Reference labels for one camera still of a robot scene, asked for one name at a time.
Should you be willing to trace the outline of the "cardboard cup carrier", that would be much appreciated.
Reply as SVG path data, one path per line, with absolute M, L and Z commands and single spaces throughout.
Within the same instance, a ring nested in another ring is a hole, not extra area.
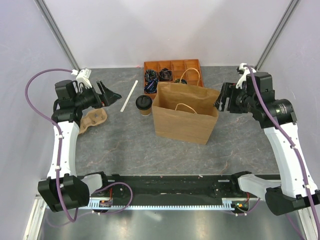
M 80 121 L 79 135 L 86 132 L 89 127 L 95 127 L 104 123 L 108 118 L 103 108 L 90 110 Z

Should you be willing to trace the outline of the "brown paper bag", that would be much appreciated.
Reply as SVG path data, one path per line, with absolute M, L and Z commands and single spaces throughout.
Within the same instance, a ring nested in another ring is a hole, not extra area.
M 218 121 L 214 103 L 219 94 L 197 84 L 159 82 L 152 103 L 155 134 L 205 145 Z

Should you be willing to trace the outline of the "black cup lid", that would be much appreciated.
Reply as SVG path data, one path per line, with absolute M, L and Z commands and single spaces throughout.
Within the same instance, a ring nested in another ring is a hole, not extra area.
M 148 95 L 140 95 L 136 101 L 135 105 L 139 110 L 146 111 L 151 108 L 152 106 L 152 99 Z

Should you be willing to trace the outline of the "brown paper coffee cup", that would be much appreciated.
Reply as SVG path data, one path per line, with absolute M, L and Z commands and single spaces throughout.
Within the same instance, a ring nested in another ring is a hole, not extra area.
M 142 116 L 149 116 L 152 113 L 152 107 L 149 107 L 148 109 L 139 109 L 139 112 Z

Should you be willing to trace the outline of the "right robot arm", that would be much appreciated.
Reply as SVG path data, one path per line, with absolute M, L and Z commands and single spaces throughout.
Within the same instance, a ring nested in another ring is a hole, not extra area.
M 293 105 L 287 99 L 275 98 L 269 73 L 244 73 L 237 83 L 223 83 L 214 105 L 220 112 L 251 113 L 271 144 L 279 170 L 279 183 L 249 171 L 233 174 L 229 184 L 233 196 L 253 194 L 265 200 L 276 216 L 320 203 L 320 190 L 302 153 Z

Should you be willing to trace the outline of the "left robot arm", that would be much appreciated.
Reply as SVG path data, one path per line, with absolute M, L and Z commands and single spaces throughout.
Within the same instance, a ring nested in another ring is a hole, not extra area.
M 57 99 L 51 120 L 54 123 L 54 147 L 47 178 L 38 183 L 38 192 L 52 212 L 76 209 L 89 204 L 90 196 L 106 196 L 110 185 L 104 172 L 77 176 L 75 166 L 76 143 L 80 132 L 83 110 L 104 108 L 121 99 L 121 95 L 97 82 L 101 93 L 93 87 L 77 92 L 72 80 L 57 82 Z

